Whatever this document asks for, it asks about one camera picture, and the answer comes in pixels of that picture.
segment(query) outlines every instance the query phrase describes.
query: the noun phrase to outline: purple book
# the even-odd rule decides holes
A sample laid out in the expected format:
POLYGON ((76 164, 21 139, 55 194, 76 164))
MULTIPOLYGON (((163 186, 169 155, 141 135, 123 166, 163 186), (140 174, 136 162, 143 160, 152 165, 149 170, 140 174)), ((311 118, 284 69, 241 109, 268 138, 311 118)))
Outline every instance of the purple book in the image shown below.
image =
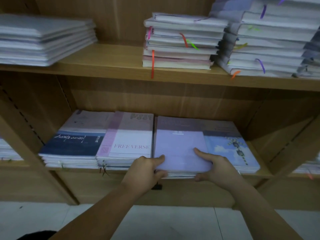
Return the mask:
POLYGON ((158 117, 154 157, 165 155, 157 169, 167 171, 206 172, 212 163, 198 157, 193 149, 208 152, 197 119, 158 117))

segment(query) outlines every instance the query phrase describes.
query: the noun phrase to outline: dark blue book cover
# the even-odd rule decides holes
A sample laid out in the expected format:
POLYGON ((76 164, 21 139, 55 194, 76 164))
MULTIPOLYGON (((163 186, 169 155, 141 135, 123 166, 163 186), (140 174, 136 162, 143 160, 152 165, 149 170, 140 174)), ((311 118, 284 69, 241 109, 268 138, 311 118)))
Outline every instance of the dark blue book cover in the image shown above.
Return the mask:
POLYGON ((59 130, 42 147, 39 155, 95 156, 105 133, 70 132, 59 130))

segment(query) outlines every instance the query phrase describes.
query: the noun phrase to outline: tiled floor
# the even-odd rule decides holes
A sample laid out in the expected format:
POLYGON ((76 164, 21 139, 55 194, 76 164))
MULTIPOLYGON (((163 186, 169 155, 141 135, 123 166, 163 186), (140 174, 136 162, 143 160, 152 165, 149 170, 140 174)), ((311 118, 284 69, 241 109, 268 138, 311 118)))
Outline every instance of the tiled floor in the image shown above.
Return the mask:
MULTIPOLYGON (((40 230, 59 230, 91 205, 0 202, 0 239, 14 240, 40 230)), ((305 240, 319 239, 320 212, 278 210, 305 240)), ((134 206, 116 239, 252 239, 239 211, 225 208, 134 206)))

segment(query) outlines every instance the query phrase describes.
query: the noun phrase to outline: person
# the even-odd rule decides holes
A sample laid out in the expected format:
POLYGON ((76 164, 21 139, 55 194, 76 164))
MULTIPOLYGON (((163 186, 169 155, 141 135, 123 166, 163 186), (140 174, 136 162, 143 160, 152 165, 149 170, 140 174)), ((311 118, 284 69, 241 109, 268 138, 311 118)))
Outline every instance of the person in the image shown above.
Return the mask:
MULTIPOLYGON (((197 174, 195 181, 211 181, 230 192, 254 240, 302 239, 243 179, 226 157, 204 153, 196 148, 194 152, 213 163, 211 170, 197 174)), ((110 239, 136 200, 153 188, 159 179, 167 176, 166 171, 154 172, 164 160, 164 155, 136 159, 116 189, 59 230, 50 240, 110 239)))

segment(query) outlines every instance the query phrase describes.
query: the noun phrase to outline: orange bookmark ribbon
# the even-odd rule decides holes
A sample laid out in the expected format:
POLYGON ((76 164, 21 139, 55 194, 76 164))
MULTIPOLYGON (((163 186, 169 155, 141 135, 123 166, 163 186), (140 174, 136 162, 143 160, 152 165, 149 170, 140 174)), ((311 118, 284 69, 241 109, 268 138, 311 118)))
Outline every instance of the orange bookmark ribbon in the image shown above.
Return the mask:
POLYGON ((189 48, 189 47, 188 47, 187 40, 186 40, 186 37, 183 35, 183 33, 179 33, 179 34, 182 36, 186 48, 189 48))
POLYGON ((151 79, 153 79, 153 75, 155 72, 155 50, 152 50, 152 68, 151 68, 151 79))
POLYGON ((241 71, 236 71, 233 76, 231 77, 231 80, 233 80, 241 71))

